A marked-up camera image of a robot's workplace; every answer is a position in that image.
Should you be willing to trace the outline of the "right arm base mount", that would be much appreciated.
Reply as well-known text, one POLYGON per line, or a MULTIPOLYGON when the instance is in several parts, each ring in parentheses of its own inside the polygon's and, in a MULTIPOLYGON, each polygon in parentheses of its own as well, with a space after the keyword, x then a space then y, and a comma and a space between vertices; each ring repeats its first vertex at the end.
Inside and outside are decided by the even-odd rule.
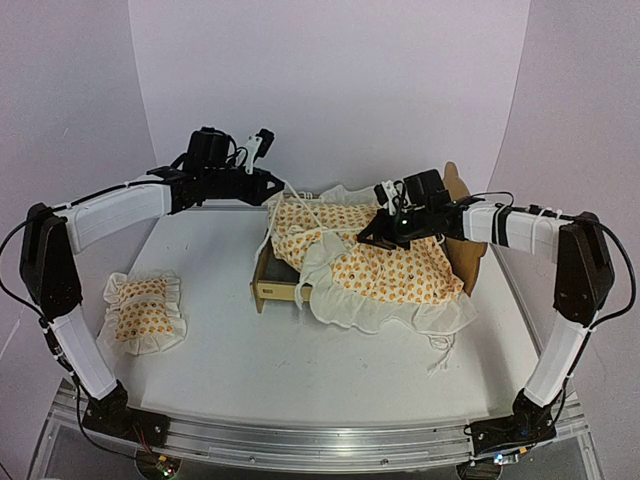
POLYGON ((472 455, 480 458, 552 440, 557 422, 552 408, 558 400, 564 399, 564 392, 560 390, 549 404, 539 406, 525 395, 524 390, 519 391, 510 415, 473 421, 464 427, 464 434, 471 439, 472 455))

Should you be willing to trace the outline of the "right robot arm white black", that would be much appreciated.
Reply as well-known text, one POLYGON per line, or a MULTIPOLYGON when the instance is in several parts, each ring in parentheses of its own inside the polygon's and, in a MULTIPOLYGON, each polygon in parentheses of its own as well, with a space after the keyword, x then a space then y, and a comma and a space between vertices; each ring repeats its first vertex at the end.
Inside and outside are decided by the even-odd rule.
POLYGON ((359 233, 363 244, 407 250, 427 237, 491 245, 538 258, 553 270, 554 315, 524 397, 551 404, 600 325, 636 302, 635 269, 624 244, 595 213, 517 205, 505 190, 456 198, 436 170, 374 185, 377 211, 359 233))

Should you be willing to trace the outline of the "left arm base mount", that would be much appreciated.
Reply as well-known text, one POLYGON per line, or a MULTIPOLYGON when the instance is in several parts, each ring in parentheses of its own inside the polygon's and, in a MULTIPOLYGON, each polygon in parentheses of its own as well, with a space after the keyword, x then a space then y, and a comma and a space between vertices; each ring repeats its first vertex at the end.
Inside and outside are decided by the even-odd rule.
POLYGON ((168 437, 170 419, 161 413, 130 407, 128 392, 117 380, 115 389, 104 398, 88 396, 81 425, 91 432, 162 447, 168 437))

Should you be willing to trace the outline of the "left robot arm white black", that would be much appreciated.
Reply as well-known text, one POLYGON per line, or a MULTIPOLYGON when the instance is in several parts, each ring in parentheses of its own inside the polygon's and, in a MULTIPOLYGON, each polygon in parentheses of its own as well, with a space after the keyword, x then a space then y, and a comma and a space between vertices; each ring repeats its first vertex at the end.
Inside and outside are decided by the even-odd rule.
POLYGON ((284 188, 283 180, 256 165, 274 140, 272 131, 261 129, 238 145, 229 134, 203 127, 171 164, 59 206, 37 203, 12 229, 23 235, 19 274, 29 294, 12 298, 36 313, 54 359, 91 398, 103 399, 94 417, 110 435, 127 435, 134 415, 106 398, 120 385, 87 327, 76 256, 114 233, 208 200, 262 205, 284 188))

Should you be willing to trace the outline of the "wooden pet bed frame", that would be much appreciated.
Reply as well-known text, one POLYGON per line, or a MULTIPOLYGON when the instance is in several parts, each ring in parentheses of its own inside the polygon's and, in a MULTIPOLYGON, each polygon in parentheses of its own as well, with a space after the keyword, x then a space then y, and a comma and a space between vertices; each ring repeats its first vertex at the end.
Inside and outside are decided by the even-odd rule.
MULTIPOLYGON (((467 185, 460 177, 457 166, 453 162, 448 162, 444 167, 443 183, 454 200, 461 200, 464 196, 470 194, 467 185)), ((271 241, 267 240, 267 243, 259 249, 257 263, 250 282, 251 293, 259 313, 263 312, 264 303, 267 300, 293 302, 294 290, 298 284, 268 282, 260 279, 262 274, 260 257, 268 243, 271 243, 271 241)), ((481 259, 487 251, 486 244, 447 238, 442 247, 453 273, 464 283, 463 291, 468 296, 471 296, 478 281, 481 259)))

